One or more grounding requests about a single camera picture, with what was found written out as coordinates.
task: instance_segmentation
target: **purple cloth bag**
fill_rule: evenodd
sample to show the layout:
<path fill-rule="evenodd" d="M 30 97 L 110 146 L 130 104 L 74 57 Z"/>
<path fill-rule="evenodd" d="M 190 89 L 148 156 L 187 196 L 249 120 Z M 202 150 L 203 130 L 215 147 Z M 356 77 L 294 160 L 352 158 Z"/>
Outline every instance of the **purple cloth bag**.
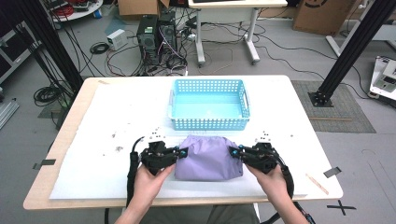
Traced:
<path fill-rule="evenodd" d="M 230 146 L 237 147 L 225 137 L 189 135 L 179 146 L 188 147 L 189 155 L 177 160 L 176 179 L 220 181 L 242 176 L 242 162 L 231 157 Z"/>

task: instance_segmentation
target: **metal frame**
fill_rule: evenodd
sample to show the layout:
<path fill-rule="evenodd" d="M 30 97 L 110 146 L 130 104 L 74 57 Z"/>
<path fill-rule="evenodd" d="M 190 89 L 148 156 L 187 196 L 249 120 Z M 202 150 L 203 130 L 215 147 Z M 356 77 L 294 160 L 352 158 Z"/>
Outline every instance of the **metal frame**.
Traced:
<path fill-rule="evenodd" d="M 246 15 L 240 15 L 243 14 L 242 12 L 238 12 L 241 10 L 250 10 L 250 7 L 235 7 L 235 8 L 199 8 L 197 9 L 196 12 L 196 18 L 197 18 L 197 29 L 196 29 L 196 37 L 195 37 L 195 46 L 197 50 L 197 57 L 198 57 L 198 65 L 201 67 L 205 63 L 205 53 L 204 53 L 204 48 L 202 45 L 202 31 L 201 31 L 201 24 L 203 21 L 203 18 L 206 20 L 210 21 L 210 19 L 213 19 L 212 17 L 215 18 L 215 21 L 225 21 L 225 22 L 232 22 L 235 20 L 235 18 L 227 18 L 227 20 L 224 19 L 219 19 L 218 16 L 213 13 L 214 11 L 221 12 L 222 10 L 230 11 L 230 10 L 237 10 L 236 13 L 238 13 L 238 16 L 243 18 L 240 21 L 250 21 L 249 25 L 249 30 L 247 35 L 244 36 L 245 42 L 247 43 L 247 48 L 250 52 L 250 56 L 252 58 L 252 64 L 257 63 L 260 61 L 259 54 L 257 53 L 256 48 L 253 45 L 253 34 L 254 34 L 254 27 L 256 26 L 256 18 L 259 14 L 259 9 L 257 7 L 254 7 L 251 9 L 251 14 Z"/>
<path fill-rule="evenodd" d="M 361 24 L 350 37 L 329 75 L 326 76 L 316 92 L 309 96 L 314 106 L 327 106 L 338 85 L 347 75 L 349 69 L 361 56 L 361 53 L 373 39 L 382 24 L 389 18 L 396 1 L 376 0 L 361 21 Z"/>
<path fill-rule="evenodd" d="M 341 55 L 341 52 L 343 52 L 344 48 L 349 43 L 350 38 L 353 36 L 353 34 L 355 34 L 356 30 L 361 25 L 361 21 L 366 16 L 367 12 L 370 10 L 372 4 L 373 3 L 371 1 L 367 1 L 367 0 L 365 1 L 363 7 L 366 7 L 366 9 L 364 10 L 363 14 L 361 14 L 361 17 L 356 21 L 355 25 L 353 26 L 349 35 L 344 40 L 341 47 L 338 46 L 338 44 L 335 42 L 334 38 L 331 35 L 326 36 L 327 42 L 329 42 L 330 46 L 332 47 L 332 50 L 334 50 L 334 53 L 337 55 L 337 57 Z M 396 49 L 396 27 L 394 25 L 383 24 L 381 28 L 377 31 L 375 36 L 373 37 L 373 40 L 387 41 L 390 45 L 392 45 Z"/>
<path fill-rule="evenodd" d="M 23 21 L 22 23 L 20 23 L 20 25 L 25 28 L 27 30 L 27 32 L 30 34 L 30 36 L 32 38 L 34 38 L 32 31 L 29 29 L 29 27 L 26 25 L 26 23 Z M 11 30 L 9 31 L 6 35 L 2 36 L 1 39 L 3 40 L 3 45 L 6 44 L 6 42 L 13 37 L 14 35 L 16 35 L 16 33 Z M 30 55 L 30 51 L 29 49 L 26 49 L 16 60 L 12 61 L 4 52 L 3 50 L 0 48 L 0 56 L 3 57 L 8 63 L 9 65 L 11 65 L 11 68 L 8 69 L 8 71 L 6 71 L 4 74 L 0 74 L 0 84 L 6 80 L 7 77 L 9 77 L 12 72 L 17 69 L 18 66 L 20 66 L 21 63 L 23 63 L 23 61 L 25 61 Z"/>

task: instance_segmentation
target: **small white box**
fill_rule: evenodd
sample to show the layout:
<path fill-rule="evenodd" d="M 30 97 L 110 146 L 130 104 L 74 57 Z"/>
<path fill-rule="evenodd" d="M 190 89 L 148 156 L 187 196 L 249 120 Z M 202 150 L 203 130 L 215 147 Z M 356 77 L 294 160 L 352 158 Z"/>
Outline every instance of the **small white box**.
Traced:
<path fill-rule="evenodd" d="M 125 31 L 119 29 L 111 35 L 107 36 L 107 41 L 110 44 L 112 50 L 118 50 L 128 44 Z"/>
<path fill-rule="evenodd" d="M 384 72 L 375 80 L 374 86 L 388 92 L 396 90 L 396 61 L 389 60 Z"/>

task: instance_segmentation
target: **black metal pole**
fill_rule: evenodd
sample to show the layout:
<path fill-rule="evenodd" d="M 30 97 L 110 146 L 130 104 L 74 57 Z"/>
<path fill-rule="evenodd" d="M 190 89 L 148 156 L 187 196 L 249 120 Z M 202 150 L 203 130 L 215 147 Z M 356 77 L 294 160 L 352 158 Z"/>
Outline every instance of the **black metal pole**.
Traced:
<path fill-rule="evenodd" d="M 64 75 L 64 79 L 72 89 L 74 93 L 72 98 L 75 98 L 82 86 L 83 79 L 65 49 L 64 44 L 50 24 L 49 20 L 52 18 L 48 17 L 39 0 L 15 0 L 14 7 L 19 10 L 21 17 L 28 24 L 32 33 L 46 48 L 51 59 L 58 66 Z"/>
<path fill-rule="evenodd" d="M 373 2 L 329 75 L 326 76 L 316 92 L 308 93 L 314 106 L 331 106 L 330 98 L 335 89 L 395 8 L 396 1 L 393 0 L 375 0 Z"/>

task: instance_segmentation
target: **white tabletop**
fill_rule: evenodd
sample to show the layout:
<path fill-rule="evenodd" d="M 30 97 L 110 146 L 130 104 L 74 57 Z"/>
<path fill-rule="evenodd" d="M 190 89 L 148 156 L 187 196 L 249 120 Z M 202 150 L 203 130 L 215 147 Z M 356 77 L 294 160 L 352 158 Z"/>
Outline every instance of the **white tabletop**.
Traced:
<path fill-rule="evenodd" d="M 103 4 L 103 0 L 98 0 L 96 3 L 90 3 L 90 5 L 88 6 L 88 10 L 84 11 L 74 11 L 73 14 L 71 14 L 70 16 L 68 16 L 67 18 L 65 17 L 60 17 L 59 21 L 72 21 L 72 20 L 76 20 L 88 15 L 92 15 L 93 17 L 93 12 L 96 11 L 97 9 L 99 9 Z"/>
<path fill-rule="evenodd" d="M 206 8 L 206 7 L 285 7 L 288 4 L 286 0 L 239 0 L 239 1 L 220 1 L 212 3 L 194 3 L 189 0 L 189 7 Z"/>
<path fill-rule="evenodd" d="M 378 56 L 375 59 L 375 67 L 374 67 L 372 81 L 370 84 L 370 92 L 385 96 L 392 100 L 396 100 L 396 91 L 392 91 L 392 92 L 384 91 L 384 90 L 381 90 L 378 87 L 374 86 L 376 80 L 378 79 L 378 76 L 380 74 L 382 74 L 382 72 L 384 72 L 384 69 L 387 65 L 388 65 L 388 63 L 383 62 L 383 58 L 381 58 L 380 56 Z"/>
<path fill-rule="evenodd" d="M 307 115 L 285 76 L 227 76 L 179 78 L 240 78 L 251 103 L 251 119 L 244 131 L 175 131 L 168 118 L 169 92 L 177 77 L 134 77 L 119 84 L 100 85 L 68 149 L 59 177 L 50 195 L 52 200 L 124 199 L 128 154 L 140 136 L 156 127 L 173 147 L 188 134 L 226 136 L 237 145 L 253 146 L 263 132 L 293 174 L 298 199 L 340 198 L 336 177 L 326 178 L 331 169 Z M 147 147 L 143 142 L 137 151 Z M 325 194 L 305 174 L 313 176 L 329 191 Z M 256 178 L 245 169 L 242 177 L 223 182 L 180 181 L 170 175 L 157 199 L 194 200 L 244 198 L 254 202 L 266 197 Z"/>

